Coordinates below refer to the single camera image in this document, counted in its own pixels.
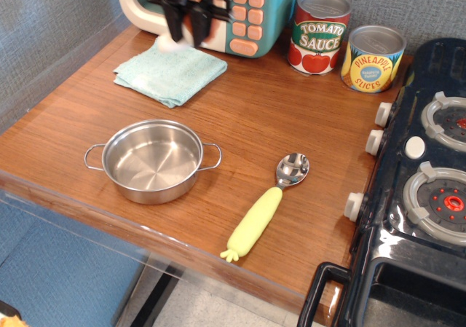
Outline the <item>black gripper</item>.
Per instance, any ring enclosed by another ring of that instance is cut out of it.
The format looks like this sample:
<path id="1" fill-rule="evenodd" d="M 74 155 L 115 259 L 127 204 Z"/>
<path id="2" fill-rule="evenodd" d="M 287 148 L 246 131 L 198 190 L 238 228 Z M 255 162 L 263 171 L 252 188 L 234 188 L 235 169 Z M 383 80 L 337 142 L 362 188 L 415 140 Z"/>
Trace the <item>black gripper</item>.
<path id="1" fill-rule="evenodd" d="M 194 47 L 211 37 L 212 19 L 230 21 L 232 0 L 149 0 L 163 8 L 174 42 L 183 38 L 182 24 L 190 12 Z"/>

